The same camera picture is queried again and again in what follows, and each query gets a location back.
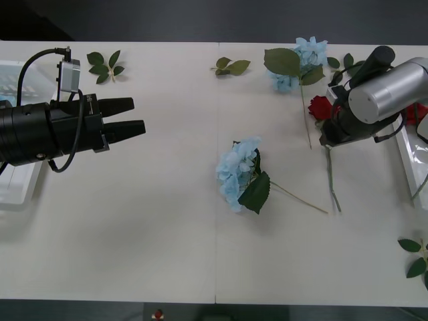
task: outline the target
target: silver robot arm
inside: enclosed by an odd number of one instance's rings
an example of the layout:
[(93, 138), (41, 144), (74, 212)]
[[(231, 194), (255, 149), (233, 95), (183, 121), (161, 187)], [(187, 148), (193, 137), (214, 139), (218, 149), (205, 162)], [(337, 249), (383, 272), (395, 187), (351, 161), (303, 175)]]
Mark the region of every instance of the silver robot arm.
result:
[(425, 98), (428, 59), (413, 58), (351, 90), (348, 103), (359, 121), (373, 124)]

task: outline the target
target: leaf sprig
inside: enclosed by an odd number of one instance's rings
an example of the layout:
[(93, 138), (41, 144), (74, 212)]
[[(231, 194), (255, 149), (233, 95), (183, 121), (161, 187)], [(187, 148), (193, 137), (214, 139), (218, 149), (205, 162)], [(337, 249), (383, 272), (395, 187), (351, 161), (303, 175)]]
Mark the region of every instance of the leaf sprig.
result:
[(419, 259), (417, 259), (412, 263), (409, 270), (407, 271), (406, 278), (408, 279), (415, 278), (425, 273), (424, 282), (425, 282), (425, 287), (428, 290), (428, 271), (427, 271), (427, 255), (426, 255), (426, 251), (428, 251), (428, 244), (424, 247), (422, 239), (420, 243), (413, 241), (412, 239), (400, 239), (399, 244), (403, 249), (405, 249), (408, 252), (420, 253), (422, 255)]
[[(333, 69), (334, 74), (332, 79), (336, 78), (334, 84), (335, 85), (339, 85), (339, 83), (343, 80), (343, 75), (340, 73), (340, 62), (334, 58), (334, 57), (328, 57), (327, 58), (327, 62), (328, 65)], [(365, 62), (365, 60), (361, 60), (359, 62), (356, 62), (355, 67), (349, 69), (346, 73), (348, 74), (349, 77), (354, 77), (355, 74), (357, 73), (357, 71), (361, 68), (362, 64)], [(345, 67), (345, 69), (352, 67), (354, 65), (354, 57), (350, 54), (347, 53), (344, 57), (343, 57), (343, 65)]]
[(116, 62), (119, 59), (120, 50), (116, 51), (110, 59), (108, 60), (108, 65), (104, 64), (104, 57), (99, 52), (91, 52), (86, 55), (88, 62), (93, 65), (89, 72), (91, 74), (99, 75), (96, 80), (97, 84), (105, 82), (109, 77), (112, 78), (112, 81), (115, 82), (114, 77), (121, 74), (125, 68), (122, 66), (115, 66)]
[(222, 57), (217, 60), (216, 68), (211, 68), (211, 70), (215, 70), (215, 74), (217, 76), (223, 76), (223, 75), (234, 75), (234, 76), (240, 76), (243, 74), (244, 71), (247, 70), (249, 64), (251, 63), (248, 60), (237, 60), (236, 62), (233, 62), (232, 64), (228, 65), (231, 60), (226, 57)]

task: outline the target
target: robotic arm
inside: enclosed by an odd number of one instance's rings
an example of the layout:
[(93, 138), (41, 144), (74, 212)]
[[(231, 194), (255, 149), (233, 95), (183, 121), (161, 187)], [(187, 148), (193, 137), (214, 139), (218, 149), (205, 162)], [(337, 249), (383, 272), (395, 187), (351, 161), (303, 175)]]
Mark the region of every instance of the robotic arm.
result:
[[(395, 68), (394, 51), (377, 47), (349, 82), (350, 89), (329, 85), (332, 117), (322, 126), (321, 145), (338, 146), (374, 137), (381, 142), (398, 133), (405, 124), (403, 110), (428, 98), (428, 59), (413, 58)], [(403, 115), (403, 123), (392, 134), (376, 134)]]
[[(25, 71), (45, 54), (61, 54), (58, 65), (57, 100), (50, 103), (21, 105)], [(53, 171), (68, 168), (77, 152), (92, 149), (109, 150), (109, 144), (146, 132), (143, 120), (104, 124), (103, 118), (134, 109), (132, 98), (98, 100), (95, 94), (83, 95), (78, 89), (80, 63), (71, 59), (69, 48), (41, 51), (25, 63), (18, 80), (17, 106), (0, 102), (0, 174), (7, 164), (19, 166), (48, 160)], [(68, 102), (60, 102), (60, 92), (70, 92)], [(78, 94), (79, 100), (73, 100)], [(68, 154), (65, 165), (58, 169), (55, 157)]]

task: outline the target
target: black cable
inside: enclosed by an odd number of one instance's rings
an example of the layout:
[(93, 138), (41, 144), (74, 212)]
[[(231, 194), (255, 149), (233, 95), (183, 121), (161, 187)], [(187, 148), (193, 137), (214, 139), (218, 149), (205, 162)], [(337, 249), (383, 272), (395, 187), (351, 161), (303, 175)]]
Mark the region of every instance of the black cable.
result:
[(395, 135), (397, 135), (400, 132), (400, 130), (403, 129), (404, 125), (406, 125), (407, 111), (405, 109), (401, 112), (401, 118), (402, 118), (402, 121), (401, 121), (400, 126), (392, 134), (388, 134), (388, 135), (381, 136), (381, 137), (376, 136), (374, 138), (374, 142), (383, 142), (384, 140), (390, 139), (391, 137), (394, 137)]
[(27, 62), (24, 64), (24, 66), (21, 69), (21, 72), (19, 73), (18, 78), (18, 89), (17, 89), (17, 97), (16, 97), (16, 106), (21, 105), (21, 99), (22, 99), (22, 85), (24, 83), (24, 75), (29, 67), (35, 60), (39, 59), (40, 57), (49, 55), (49, 54), (58, 54), (64, 56), (64, 61), (70, 62), (72, 58), (72, 51), (69, 47), (67, 48), (53, 48), (53, 49), (46, 49), (41, 52), (36, 53), (33, 57), (29, 58)]
[(21, 105), (21, 98), (22, 98), (22, 85), (24, 82), (24, 75), (25, 72), (27, 71), (29, 65), (31, 65), (35, 60), (39, 59), (40, 57), (49, 55), (49, 54), (56, 54), (57, 53), (57, 49), (46, 49), (43, 50), (37, 54), (35, 54), (33, 57), (29, 58), (27, 60), (27, 62), (24, 64), (24, 66), (21, 69), (21, 73), (19, 74), (19, 78), (18, 78), (18, 89), (17, 89), (17, 96), (16, 96), (16, 106), (20, 106)]
[(0, 175), (3, 174), (7, 167), (7, 162), (3, 162), (3, 164), (0, 166)]
[(80, 132), (82, 131), (82, 124), (83, 124), (83, 115), (84, 115), (84, 97), (83, 97), (83, 93), (82, 91), (79, 89), (78, 90), (78, 94), (79, 94), (79, 116), (78, 116), (78, 127), (76, 129), (76, 135), (74, 137), (74, 143), (73, 143), (73, 147), (72, 147), (72, 151), (70, 152), (70, 155), (68, 156), (68, 159), (66, 161), (66, 163), (64, 164), (63, 167), (61, 167), (60, 169), (57, 168), (55, 161), (53, 159), (49, 160), (47, 163), (49, 164), (49, 166), (51, 167), (51, 169), (56, 172), (56, 173), (62, 173), (64, 172), (69, 165), (72, 163), (74, 155), (77, 152), (77, 149), (79, 147), (79, 138), (80, 138)]

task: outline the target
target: red rose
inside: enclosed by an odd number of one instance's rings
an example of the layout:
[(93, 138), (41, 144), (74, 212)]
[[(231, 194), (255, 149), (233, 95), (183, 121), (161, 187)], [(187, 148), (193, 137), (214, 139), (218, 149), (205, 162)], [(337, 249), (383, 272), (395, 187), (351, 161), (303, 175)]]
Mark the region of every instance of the red rose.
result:
[(317, 120), (330, 119), (332, 114), (332, 105), (327, 97), (315, 96), (310, 101), (308, 109), (309, 114), (313, 115)]
[[(416, 117), (415, 117), (415, 109), (413, 105), (410, 105), (407, 107), (407, 125), (415, 125), (416, 124)], [(425, 115), (428, 113), (428, 107), (425, 107), (424, 105), (417, 104), (417, 118), (419, 122), (422, 120), (422, 118), (425, 117)]]

